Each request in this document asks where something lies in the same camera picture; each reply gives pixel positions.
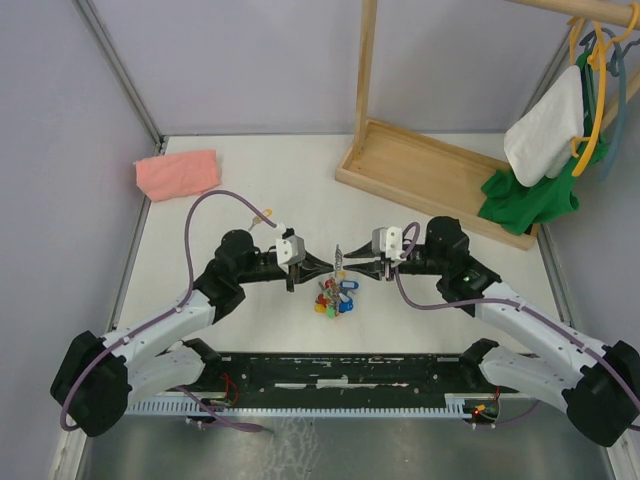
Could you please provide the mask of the metal key organizer with keys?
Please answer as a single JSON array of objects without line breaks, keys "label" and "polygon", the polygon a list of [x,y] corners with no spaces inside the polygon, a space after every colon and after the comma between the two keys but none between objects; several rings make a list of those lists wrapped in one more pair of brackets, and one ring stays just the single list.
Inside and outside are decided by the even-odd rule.
[{"label": "metal key organizer with keys", "polygon": [[354,295],[359,289],[359,283],[347,275],[343,261],[343,252],[336,245],[333,271],[326,279],[318,282],[319,293],[315,299],[314,311],[329,319],[351,312],[354,309]]}]

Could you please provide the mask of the key with yellow tag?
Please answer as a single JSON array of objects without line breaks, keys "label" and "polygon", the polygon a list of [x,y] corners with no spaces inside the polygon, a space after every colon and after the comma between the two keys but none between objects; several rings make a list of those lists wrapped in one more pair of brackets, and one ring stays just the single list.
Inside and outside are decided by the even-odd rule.
[{"label": "key with yellow tag", "polygon": [[271,209],[263,210],[259,215],[253,217],[250,226],[248,227],[248,231],[251,232],[257,225],[264,223],[266,218],[270,218],[273,212]]}]

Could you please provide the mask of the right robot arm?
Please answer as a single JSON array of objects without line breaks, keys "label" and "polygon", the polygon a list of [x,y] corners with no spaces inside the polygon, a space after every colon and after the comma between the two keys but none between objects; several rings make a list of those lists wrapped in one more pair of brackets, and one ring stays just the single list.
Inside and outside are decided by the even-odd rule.
[{"label": "right robot arm", "polygon": [[639,354],[631,345],[607,345],[548,318],[471,255],[459,220],[437,216],[425,230],[420,240],[406,229],[378,228],[367,244],[347,253],[347,268],[395,283],[405,275],[435,275],[441,308],[459,308],[530,350],[521,355],[489,339],[476,341],[458,368],[463,386],[524,393],[565,413],[604,447],[639,428]]}]

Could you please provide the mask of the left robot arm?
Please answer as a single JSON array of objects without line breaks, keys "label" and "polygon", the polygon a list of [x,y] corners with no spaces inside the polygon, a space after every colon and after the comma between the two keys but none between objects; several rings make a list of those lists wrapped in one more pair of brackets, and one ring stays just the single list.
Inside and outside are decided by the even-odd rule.
[{"label": "left robot arm", "polygon": [[71,342],[50,387],[63,419],[87,436],[112,428],[129,407],[187,385],[209,390],[221,378],[215,352],[191,334],[230,315],[246,283],[282,281],[288,291],[332,271],[287,230],[267,251],[246,230],[227,232],[202,274],[165,312],[103,336]]}]

